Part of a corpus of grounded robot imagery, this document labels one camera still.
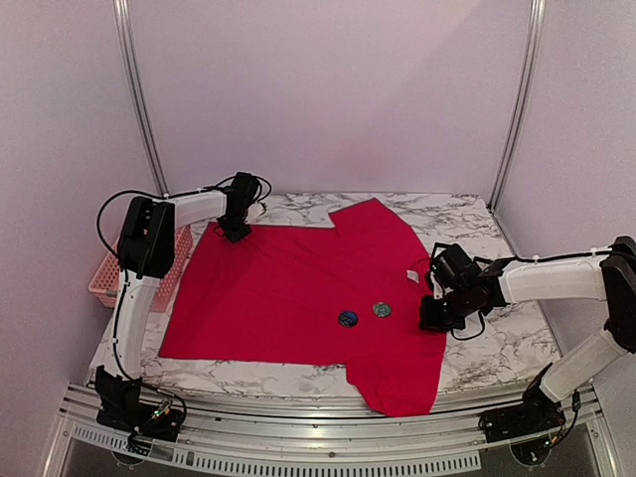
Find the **green round brooch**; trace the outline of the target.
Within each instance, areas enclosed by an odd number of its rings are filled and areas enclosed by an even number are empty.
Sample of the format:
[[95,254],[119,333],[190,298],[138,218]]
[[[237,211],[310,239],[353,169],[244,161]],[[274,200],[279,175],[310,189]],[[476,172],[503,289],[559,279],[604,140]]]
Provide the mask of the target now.
[[376,317],[383,319],[389,318],[393,313],[392,307],[386,302],[375,303],[372,307],[372,311]]

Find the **red t-shirt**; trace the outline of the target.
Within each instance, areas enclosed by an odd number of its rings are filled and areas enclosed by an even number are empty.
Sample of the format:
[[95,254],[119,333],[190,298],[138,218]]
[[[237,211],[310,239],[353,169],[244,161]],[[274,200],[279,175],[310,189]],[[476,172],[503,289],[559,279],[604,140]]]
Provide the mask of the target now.
[[[430,412],[446,338],[418,329],[429,255],[376,199],[331,214],[328,228],[253,226],[237,243],[208,226],[181,280],[164,359],[341,365],[367,406]],[[386,302],[393,313],[373,314]],[[358,314],[344,328],[342,311]]]

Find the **blue round brooch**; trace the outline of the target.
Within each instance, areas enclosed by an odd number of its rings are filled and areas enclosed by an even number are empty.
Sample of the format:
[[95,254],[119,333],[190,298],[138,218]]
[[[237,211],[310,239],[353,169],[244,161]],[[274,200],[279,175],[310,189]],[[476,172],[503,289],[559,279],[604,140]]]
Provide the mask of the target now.
[[339,314],[338,323],[344,328],[354,328],[359,324],[359,316],[354,311],[345,310]]

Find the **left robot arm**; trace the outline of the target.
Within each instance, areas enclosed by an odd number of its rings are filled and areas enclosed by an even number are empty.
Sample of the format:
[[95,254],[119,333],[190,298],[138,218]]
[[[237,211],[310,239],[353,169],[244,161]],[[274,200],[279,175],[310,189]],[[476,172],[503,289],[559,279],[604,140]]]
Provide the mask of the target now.
[[[160,282],[175,260],[175,231],[200,221],[214,220],[216,230],[232,243],[251,233],[249,223],[264,214],[271,183],[257,175],[237,172],[217,184],[175,195],[158,196],[123,190],[110,196],[95,220],[97,235],[119,268],[119,289],[106,351],[95,367],[100,394],[144,386],[141,346],[151,304]],[[101,230],[105,209],[116,199],[131,198],[112,247]]]

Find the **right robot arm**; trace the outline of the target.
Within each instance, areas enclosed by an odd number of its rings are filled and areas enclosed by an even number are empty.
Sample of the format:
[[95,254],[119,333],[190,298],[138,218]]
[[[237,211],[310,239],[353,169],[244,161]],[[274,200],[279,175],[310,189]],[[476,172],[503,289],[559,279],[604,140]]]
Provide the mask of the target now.
[[425,275],[430,293],[422,297],[422,331],[452,333],[470,315],[484,318],[496,308],[532,301],[596,300],[608,317],[593,334],[544,368],[525,390],[520,404],[491,411],[492,426],[517,425],[534,433],[563,422],[561,402],[598,373],[635,351],[635,241],[618,237],[602,248],[563,255],[497,259],[471,257],[457,243],[438,243]]

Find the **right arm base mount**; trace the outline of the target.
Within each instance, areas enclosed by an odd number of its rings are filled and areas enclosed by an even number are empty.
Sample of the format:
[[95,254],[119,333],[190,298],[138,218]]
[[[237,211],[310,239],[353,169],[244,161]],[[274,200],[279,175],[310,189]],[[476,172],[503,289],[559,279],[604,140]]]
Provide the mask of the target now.
[[512,406],[486,410],[479,415],[478,428],[488,443],[519,439],[510,445],[513,457],[526,466],[540,466],[551,451],[571,432],[571,425],[559,403],[543,397],[524,397]]

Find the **aluminium front rail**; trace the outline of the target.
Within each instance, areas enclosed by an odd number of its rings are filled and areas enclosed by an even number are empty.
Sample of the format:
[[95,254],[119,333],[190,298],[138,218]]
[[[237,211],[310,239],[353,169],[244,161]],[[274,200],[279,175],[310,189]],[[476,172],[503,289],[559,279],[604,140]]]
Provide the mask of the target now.
[[355,397],[190,397],[173,442],[99,425],[99,400],[68,387],[45,456],[46,476],[618,476],[594,389],[581,390],[571,433],[544,455],[529,434],[490,442],[484,411],[517,404],[522,385],[441,394],[430,414],[385,417]]

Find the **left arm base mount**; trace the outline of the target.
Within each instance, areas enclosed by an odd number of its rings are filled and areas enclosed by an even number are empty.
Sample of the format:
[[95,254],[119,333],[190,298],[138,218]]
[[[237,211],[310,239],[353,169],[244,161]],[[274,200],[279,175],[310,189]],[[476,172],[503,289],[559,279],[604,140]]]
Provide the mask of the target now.
[[[140,441],[140,437],[177,441],[188,414],[186,402],[181,397],[146,386],[141,379],[128,380],[113,376],[104,366],[96,369],[94,388],[100,398],[96,422],[127,432],[128,450],[142,454],[148,452],[149,446]],[[142,402],[143,388],[159,395],[160,402]]]

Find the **left aluminium post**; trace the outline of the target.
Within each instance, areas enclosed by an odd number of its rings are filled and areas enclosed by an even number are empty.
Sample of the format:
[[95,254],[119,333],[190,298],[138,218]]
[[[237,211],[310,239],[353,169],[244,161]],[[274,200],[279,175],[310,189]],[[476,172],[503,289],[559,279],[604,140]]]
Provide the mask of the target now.
[[169,192],[169,186],[161,163],[159,149],[143,90],[141,71],[134,44],[130,2],[126,0],[114,0],[112,5],[120,54],[143,150],[155,189],[159,194],[164,195]]

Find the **aluminium post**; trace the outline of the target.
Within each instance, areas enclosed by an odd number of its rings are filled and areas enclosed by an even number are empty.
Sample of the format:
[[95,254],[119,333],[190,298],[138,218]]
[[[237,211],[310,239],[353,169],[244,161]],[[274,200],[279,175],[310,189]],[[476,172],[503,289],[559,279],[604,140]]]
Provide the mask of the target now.
[[120,54],[143,150],[155,189],[159,194],[164,195],[169,192],[169,186],[161,163],[159,149],[143,90],[141,71],[134,44],[130,2],[126,0],[114,0],[112,5]]
[[491,189],[488,209],[494,213],[500,205],[510,176],[519,140],[521,138],[526,109],[531,96],[533,79],[541,48],[541,38],[546,15],[546,0],[532,0],[528,32],[524,46],[520,78],[518,82],[512,116],[508,126],[501,158]]

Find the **right aluminium post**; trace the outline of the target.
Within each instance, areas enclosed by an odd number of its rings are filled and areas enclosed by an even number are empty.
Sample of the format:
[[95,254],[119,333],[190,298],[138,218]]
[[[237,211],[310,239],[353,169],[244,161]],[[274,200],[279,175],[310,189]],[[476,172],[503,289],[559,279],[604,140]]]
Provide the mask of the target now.
[[500,205],[510,176],[519,140],[521,138],[526,109],[531,96],[533,79],[541,48],[541,38],[546,15],[546,0],[532,0],[528,32],[524,46],[520,78],[518,82],[512,116],[508,126],[501,158],[491,189],[488,209],[494,213]]

